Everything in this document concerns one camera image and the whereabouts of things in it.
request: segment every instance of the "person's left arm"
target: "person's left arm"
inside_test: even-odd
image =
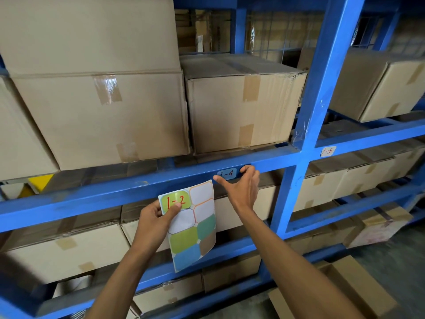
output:
[[[171,206],[164,216],[156,200],[140,212],[133,244],[85,316],[86,319],[125,318],[147,263],[167,235],[182,205]]]

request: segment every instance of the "green sticker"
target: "green sticker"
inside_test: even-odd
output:
[[[174,254],[183,252],[198,242],[196,227],[191,227],[170,236],[170,247]]]
[[[182,209],[190,208],[192,202],[190,200],[189,193],[187,191],[174,191],[168,195],[165,195],[161,198],[161,207],[164,213],[170,209],[176,202],[181,203]]]
[[[197,229],[200,240],[203,240],[205,237],[210,235],[210,233],[215,229],[215,215],[211,215],[206,220],[201,221],[198,224]]]

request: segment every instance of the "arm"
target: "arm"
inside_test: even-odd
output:
[[[260,172],[244,166],[241,180],[230,184],[220,176],[229,200],[249,232],[274,281],[297,319],[364,319],[352,302],[304,257],[292,250],[258,218],[252,207],[257,199]]]
[[[182,205],[176,203],[161,216],[159,201],[143,208],[133,244],[85,316],[86,319],[125,318],[147,263],[167,235]]]

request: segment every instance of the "blue shelving rack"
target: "blue shelving rack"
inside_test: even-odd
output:
[[[380,144],[425,134],[425,119],[399,123],[392,119],[374,121],[369,130],[330,139],[318,140],[339,72],[360,14],[379,14],[384,18],[373,49],[383,51],[403,12],[425,13],[420,0],[174,0],[179,9],[231,10],[231,53],[245,51],[247,11],[324,11],[320,36],[309,73],[305,95],[298,114],[294,141],[273,150],[255,152],[230,159],[189,167],[174,167],[172,160],[161,160],[156,173],[88,185],[76,189],[41,194],[0,203],[0,232],[40,224],[155,197],[166,191],[188,187],[209,180],[218,171],[246,164],[261,172],[285,168],[270,228],[286,239],[338,220],[356,215],[391,201],[408,205],[414,196],[425,189],[425,166],[411,181],[401,180],[403,186],[380,195],[354,201],[342,198],[346,204],[320,214],[290,222],[305,171],[310,161],[321,159],[321,152],[336,146],[334,155],[361,150]],[[370,40],[372,32],[363,38]],[[415,220],[425,211],[415,208]],[[249,237],[215,247],[190,268],[174,273],[173,264],[149,268],[137,291],[162,284],[211,264],[236,257],[255,249]],[[306,258],[315,262],[343,250],[342,245],[311,252]],[[162,311],[156,318],[183,318],[208,306],[224,301],[244,291],[270,282],[264,264],[258,275],[218,292],[197,296],[171,310]],[[91,287],[51,300],[29,294],[10,279],[0,276],[0,316],[6,318],[61,318],[90,307],[102,287]]]

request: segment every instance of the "concrete floor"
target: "concrete floor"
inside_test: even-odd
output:
[[[402,229],[388,242],[361,246],[349,253],[399,303],[399,311],[391,318],[425,318],[425,222]],[[267,295],[271,290],[268,288],[220,310],[210,309],[209,314],[192,318],[278,319]]]

